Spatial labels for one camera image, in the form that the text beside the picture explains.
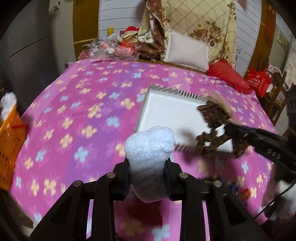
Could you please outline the striped white tray box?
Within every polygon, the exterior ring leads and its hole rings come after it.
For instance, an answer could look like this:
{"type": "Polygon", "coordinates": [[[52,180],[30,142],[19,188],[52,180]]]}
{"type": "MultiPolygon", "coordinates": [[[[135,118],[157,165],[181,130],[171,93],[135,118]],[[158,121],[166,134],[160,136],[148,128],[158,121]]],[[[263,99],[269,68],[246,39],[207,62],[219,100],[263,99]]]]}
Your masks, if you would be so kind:
{"type": "Polygon", "coordinates": [[[210,132],[197,110],[198,106],[205,104],[206,98],[194,93],[151,85],[142,102],[134,131],[165,126],[174,132],[176,150],[193,151],[197,144],[196,136],[210,132]]]}

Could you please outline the red gift bag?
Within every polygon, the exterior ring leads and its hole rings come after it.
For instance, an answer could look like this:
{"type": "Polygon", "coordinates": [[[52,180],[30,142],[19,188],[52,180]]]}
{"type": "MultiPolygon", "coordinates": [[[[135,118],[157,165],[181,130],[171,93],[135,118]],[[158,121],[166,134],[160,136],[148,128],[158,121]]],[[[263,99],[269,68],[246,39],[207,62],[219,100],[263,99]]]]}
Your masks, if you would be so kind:
{"type": "Polygon", "coordinates": [[[271,84],[271,77],[267,73],[267,69],[258,72],[257,70],[250,68],[245,80],[260,98],[265,96],[266,91],[271,84]]]}

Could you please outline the beige floral quilt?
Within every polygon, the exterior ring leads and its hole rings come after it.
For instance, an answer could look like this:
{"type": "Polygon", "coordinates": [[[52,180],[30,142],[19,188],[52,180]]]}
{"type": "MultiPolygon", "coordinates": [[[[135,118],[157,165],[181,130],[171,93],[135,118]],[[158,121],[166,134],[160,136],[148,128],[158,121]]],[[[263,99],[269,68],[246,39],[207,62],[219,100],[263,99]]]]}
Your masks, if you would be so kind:
{"type": "Polygon", "coordinates": [[[209,46],[210,63],[221,59],[236,65],[236,11],[234,1],[145,1],[138,31],[142,59],[163,60],[168,32],[174,30],[209,46]]]}

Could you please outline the grey refrigerator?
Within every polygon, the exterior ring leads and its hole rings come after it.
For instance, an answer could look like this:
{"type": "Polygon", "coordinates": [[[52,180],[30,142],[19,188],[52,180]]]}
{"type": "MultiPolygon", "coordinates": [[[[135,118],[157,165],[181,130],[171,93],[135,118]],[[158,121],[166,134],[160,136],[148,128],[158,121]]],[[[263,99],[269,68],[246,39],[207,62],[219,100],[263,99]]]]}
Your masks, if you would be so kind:
{"type": "Polygon", "coordinates": [[[30,1],[1,40],[1,80],[24,113],[62,73],[54,49],[50,1],[30,1]]]}

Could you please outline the white fluffy scrunchie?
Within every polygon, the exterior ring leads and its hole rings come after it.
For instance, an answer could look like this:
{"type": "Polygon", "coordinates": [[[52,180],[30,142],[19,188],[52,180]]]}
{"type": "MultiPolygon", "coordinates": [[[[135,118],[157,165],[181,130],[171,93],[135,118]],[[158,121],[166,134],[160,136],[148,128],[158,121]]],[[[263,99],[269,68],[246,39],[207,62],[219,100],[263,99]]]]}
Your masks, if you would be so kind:
{"type": "Polygon", "coordinates": [[[142,202],[167,198],[163,174],[175,142],[173,130],[164,126],[133,133],[126,140],[124,151],[130,164],[132,189],[142,202]]]}

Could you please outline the red heart cushion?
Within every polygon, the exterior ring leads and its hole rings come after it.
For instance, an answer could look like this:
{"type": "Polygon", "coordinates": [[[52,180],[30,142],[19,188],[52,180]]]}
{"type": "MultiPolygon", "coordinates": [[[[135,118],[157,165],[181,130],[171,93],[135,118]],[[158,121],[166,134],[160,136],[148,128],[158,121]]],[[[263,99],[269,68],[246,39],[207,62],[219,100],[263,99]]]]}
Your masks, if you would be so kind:
{"type": "Polygon", "coordinates": [[[220,78],[241,93],[250,94],[253,91],[248,82],[226,60],[219,60],[216,63],[210,64],[207,74],[220,78]]]}

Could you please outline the santa plush toy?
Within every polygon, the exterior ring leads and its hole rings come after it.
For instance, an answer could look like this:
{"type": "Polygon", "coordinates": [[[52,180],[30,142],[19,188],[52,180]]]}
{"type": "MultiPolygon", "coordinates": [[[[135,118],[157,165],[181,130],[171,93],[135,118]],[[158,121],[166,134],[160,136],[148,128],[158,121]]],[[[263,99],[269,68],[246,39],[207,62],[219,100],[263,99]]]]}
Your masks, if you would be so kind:
{"type": "Polygon", "coordinates": [[[139,28],[129,26],[125,30],[120,31],[121,42],[136,43],[138,42],[138,31],[139,28]]]}

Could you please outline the brown leopard print bow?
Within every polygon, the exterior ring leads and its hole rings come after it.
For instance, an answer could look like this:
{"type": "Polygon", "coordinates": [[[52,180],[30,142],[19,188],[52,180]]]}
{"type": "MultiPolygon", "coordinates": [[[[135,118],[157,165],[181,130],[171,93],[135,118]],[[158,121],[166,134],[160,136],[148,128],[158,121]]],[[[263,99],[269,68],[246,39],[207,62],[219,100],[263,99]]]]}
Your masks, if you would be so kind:
{"type": "Polygon", "coordinates": [[[218,129],[224,128],[229,123],[239,124],[233,117],[231,108],[227,106],[223,99],[208,96],[206,104],[198,106],[197,110],[203,116],[204,121],[210,128],[210,132],[203,132],[196,136],[196,155],[201,155],[205,159],[213,159],[220,156],[239,158],[244,155],[249,146],[246,141],[231,138],[225,133],[218,134],[218,129]],[[230,152],[218,150],[227,141],[230,141],[230,144],[232,144],[232,150],[230,152]]]}

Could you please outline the orange plastic basket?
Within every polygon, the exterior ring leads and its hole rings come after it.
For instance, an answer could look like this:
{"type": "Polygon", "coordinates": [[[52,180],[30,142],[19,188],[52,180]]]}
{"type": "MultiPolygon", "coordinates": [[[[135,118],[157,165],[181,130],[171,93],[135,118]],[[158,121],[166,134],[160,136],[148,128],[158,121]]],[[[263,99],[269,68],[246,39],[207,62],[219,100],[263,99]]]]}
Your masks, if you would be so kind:
{"type": "Polygon", "coordinates": [[[11,188],[16,159],[27,138],[27,128],[14,106],[1,125],[0,186],[3,190],[11,188]]]}

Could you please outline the clear plastic bag of items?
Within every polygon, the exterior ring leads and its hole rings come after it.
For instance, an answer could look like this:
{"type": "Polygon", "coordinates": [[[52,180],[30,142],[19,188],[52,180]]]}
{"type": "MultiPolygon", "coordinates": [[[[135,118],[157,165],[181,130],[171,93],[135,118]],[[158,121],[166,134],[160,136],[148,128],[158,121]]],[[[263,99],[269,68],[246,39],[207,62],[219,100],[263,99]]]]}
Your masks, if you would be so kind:
{"type": "Polygon", "coordinates": [[[118,34],[111,34],[105,39],[95,39],[90,44],[89,56],[100,60],[137,61],[139,52],[136,43],[125,42],[118,34]]]}

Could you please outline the white square pillow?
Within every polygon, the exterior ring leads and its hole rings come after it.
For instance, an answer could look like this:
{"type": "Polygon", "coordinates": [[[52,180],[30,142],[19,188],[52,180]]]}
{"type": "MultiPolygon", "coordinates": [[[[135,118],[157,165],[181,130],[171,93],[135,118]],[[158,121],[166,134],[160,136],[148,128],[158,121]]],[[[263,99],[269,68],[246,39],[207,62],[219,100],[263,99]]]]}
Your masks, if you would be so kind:
{"type": "Polygon", "coordinates": [[[164,62],[206,72],[209,69],[208,46],[202,41],[169,30],[164,62]]]}

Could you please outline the pink floral bed sheet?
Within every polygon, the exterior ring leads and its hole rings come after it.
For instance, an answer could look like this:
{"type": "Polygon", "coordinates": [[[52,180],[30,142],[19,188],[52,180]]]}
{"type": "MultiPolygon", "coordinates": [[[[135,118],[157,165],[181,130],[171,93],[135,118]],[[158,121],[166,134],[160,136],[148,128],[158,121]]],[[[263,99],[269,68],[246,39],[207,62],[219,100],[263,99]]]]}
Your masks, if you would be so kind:
{"type": "Polygon", "coordinates": [[[73,63],[24,114],[29,131],[16,161],[12,197],[38,223],[74,181],[95,181],[122,162],[133,133],[167,126],[175,134],[173,161],[184,172],[219,176],[256,221],[265,222],[270,161],[253,147],[230,159],[231,142],[213,160],[187,153],[197,135],[210,132],[197,109],[208,96],[222,101],[239,124],[274,132],[255,93],[241,93],[218,78],[152,63],[73,63]]]}

